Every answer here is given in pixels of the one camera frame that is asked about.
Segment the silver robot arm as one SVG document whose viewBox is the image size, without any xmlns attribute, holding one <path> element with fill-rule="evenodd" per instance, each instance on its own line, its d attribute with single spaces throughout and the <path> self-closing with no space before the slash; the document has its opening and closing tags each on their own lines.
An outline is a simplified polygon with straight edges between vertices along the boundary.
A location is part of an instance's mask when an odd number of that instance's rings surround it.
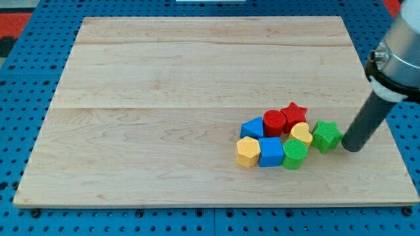
<svg viewBox="0 0 420 236">
<path fill-rule="evenodd" d="M 378 97 L 419 103 L 419 0 L 402 3 L 398 16 L 371 51 L 365 71 Z"/>
</svg>

